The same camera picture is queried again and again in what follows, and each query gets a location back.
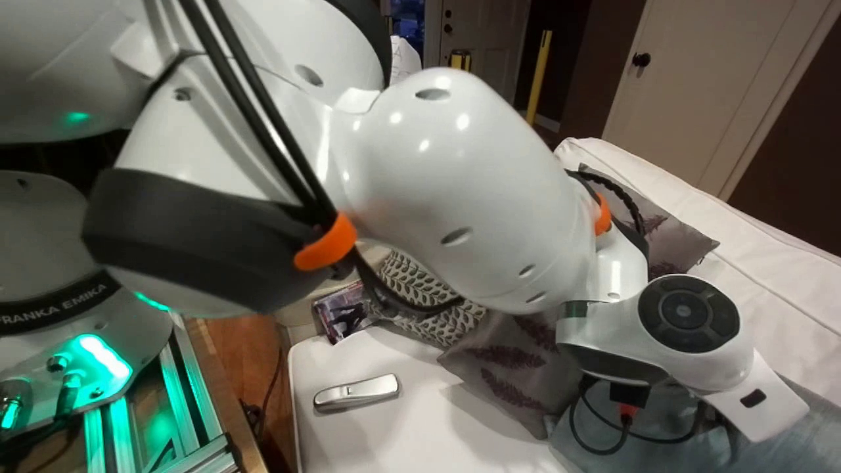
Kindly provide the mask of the magazine on sofa arm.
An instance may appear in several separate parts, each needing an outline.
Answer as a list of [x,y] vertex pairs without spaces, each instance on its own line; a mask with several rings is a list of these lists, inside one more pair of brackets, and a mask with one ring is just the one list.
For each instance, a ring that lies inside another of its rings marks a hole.
[[352,284],[352,288],[321,296],[313,302],[313,315],[330,345],[337,345],[339,339],[347,339],[364,322],[362,288]]

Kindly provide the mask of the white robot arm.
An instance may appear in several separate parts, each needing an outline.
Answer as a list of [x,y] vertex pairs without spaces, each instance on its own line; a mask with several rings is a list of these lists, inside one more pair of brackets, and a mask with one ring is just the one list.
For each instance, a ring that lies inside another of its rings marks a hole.
[[673,380],[765,441],[805,399],[735,305],[652,277],[610,204],[483,80],[392,80],[367,0],[0,0],[10,146],[126,137],[87,255],[176,311],[275,311],[388,246],[483,309],[581,305],[556,339],[600,380]]

